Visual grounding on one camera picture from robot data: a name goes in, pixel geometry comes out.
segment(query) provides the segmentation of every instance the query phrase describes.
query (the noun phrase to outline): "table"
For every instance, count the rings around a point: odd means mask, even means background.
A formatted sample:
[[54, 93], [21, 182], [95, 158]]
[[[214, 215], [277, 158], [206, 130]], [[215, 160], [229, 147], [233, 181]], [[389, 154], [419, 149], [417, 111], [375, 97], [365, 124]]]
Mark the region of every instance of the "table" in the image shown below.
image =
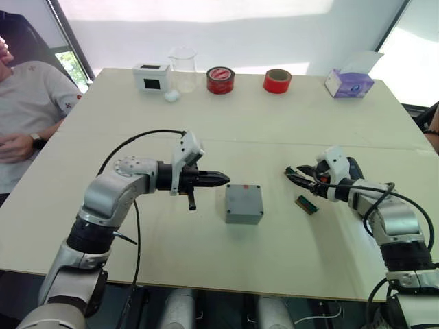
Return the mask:
[[202, 140], [431, 149], [387, 86], [376, 80], [363, 99], [334, 99], [324, 77], [294, 76], [287, 93], [263, 87], [263, 75], [236, 75], [227, 95], [206, 90], [167, 103], [136, 89], [131, 70], [104, 69], [62, 132], [136, 134], [150, 129], [193, 130]]
[[[0, 209], [0, 268], [46, 273], [100, 163], [127, 134], [61, 129]], [[176, 139], [145, 137], [115, 158], [136, 154], [169, 162]], [[168, 192], [138, 198], [142, 259], [139, 283], [289, 296], [365, 300], [384, 276], [379, 248], [347, 204], [313, 197], [284, 177], [288, 165], [313, 164], [326, 147], [287, 143], [204, 141], [199, 168], [228, 174], [233, 184], [259, 184], [265, 214], [257, 226], [225, 223], [225, 186], [197, 189], [198, 209]], [[439, 161], [429, 150], [345, 147], [364, 175], [396, 188], [439, 217]], [[303, 194], [320, 210], [306, 215]], [[428, 236], [427, 226], [420, 218]], [[434, 221], [439, 232], [438, 221]], [[135, 239], [131, 211], [121, 232]], [[438, 259], [438, 248], [433, 258]], [[109, 280], [130, 282], [136, 247], [116, 239]], [[383, 299], [381, 291], [377, 299]]]

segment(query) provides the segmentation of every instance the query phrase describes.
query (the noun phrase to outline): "tape roll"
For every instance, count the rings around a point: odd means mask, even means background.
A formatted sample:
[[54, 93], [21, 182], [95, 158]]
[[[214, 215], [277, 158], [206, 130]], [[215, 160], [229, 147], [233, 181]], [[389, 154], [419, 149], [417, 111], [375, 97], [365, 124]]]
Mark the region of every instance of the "tape roll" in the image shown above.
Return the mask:
[[270, 93], [282, 94], [288, 90], [291, 78], [291, 74], [286, 70], [272, 69], [265, 74], [263, 87]]
[[235, 72], [228, 67], [217, 66], [208, 70], [207, 90], [214, 94], [226, 94], [233, 90]]

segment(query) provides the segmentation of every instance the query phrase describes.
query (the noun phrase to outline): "small screen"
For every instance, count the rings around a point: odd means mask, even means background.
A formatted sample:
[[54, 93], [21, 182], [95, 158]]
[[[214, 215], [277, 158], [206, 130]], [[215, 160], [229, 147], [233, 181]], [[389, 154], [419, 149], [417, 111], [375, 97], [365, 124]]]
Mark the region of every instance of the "small screen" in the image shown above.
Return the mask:
[[143, 79], [145, 82], [145, 89], [160, 89], [160, 81], [153, 79]]
[[160, 65], [142, 65], [140, 66], [141, 69], [159, 69]]

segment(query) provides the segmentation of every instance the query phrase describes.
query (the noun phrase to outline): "glass beaker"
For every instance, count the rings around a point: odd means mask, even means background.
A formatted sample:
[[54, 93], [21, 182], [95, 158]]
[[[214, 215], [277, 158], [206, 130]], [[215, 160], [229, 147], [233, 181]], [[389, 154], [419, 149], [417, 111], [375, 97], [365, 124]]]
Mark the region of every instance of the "glass beaker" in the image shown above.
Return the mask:
[[178, 91], [190, 93], [197, 87], [195, 70], [195, 56], [197, 53], [192, 48], [176, 47], [169, 54], [172, 63], [174, 84]]

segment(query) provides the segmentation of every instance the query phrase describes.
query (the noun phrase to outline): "robotic arm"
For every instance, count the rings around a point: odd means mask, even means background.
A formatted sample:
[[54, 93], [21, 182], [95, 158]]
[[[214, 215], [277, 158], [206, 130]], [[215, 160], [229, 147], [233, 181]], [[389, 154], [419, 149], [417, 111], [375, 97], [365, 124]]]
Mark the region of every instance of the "robotic arm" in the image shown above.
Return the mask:
[[[332, 202], [348, 202], [349, 207], [361, 217], [383, 193], [355, 186], [388, 189], [385, 184], [365, 180], [355, 160], [347, 158], [340, 147], [327, 149], [317, 157], [317, 161], [315, 167], [298, 167], [304, 174], [313, 176], [312, 181], [290, 167], [285, 175], [314, 195]], [[390, 324], [394, 328], [439, 326], [439, 269], [431, 261], [413, 210], [398, 197], [388, 195], [367, 220], [388, 268], [387, 281], [392, 289], [398, 291], [387, 300]]]
[[194, 187], [230, 181], [223, 173], [198, 170], [196, 162], [203, 154], [195, 135], [187, 132], [175, 148], [171, 164], [133, 156], [118, 160], [114, 171], [97, 176], [40, 288], [40, 307], [18, 329], [85, 328], [84, 316], [95, 313], [100, 305], [108, 276], [103, 267], [112, 241], [116, 236], [130, 241], [118, 229], [134, 200], [141, 194], [166, 190], [171, 195], [187, 195], [189, 210], [195, 210]]

